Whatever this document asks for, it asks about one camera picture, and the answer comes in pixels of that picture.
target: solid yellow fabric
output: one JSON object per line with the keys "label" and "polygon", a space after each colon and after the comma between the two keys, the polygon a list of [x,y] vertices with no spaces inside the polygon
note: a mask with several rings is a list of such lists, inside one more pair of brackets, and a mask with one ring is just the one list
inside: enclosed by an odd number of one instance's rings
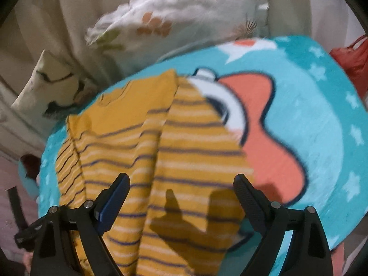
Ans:
{"label": "solid yellow fabric", "polygon": [[252,180],[212,106],[174,70],[130,81],[69,116],[56,171],[60,204],[71,208],[129,175],[129,195],[104,235],[125,276],[215,275],[244,216],[234,177]]}

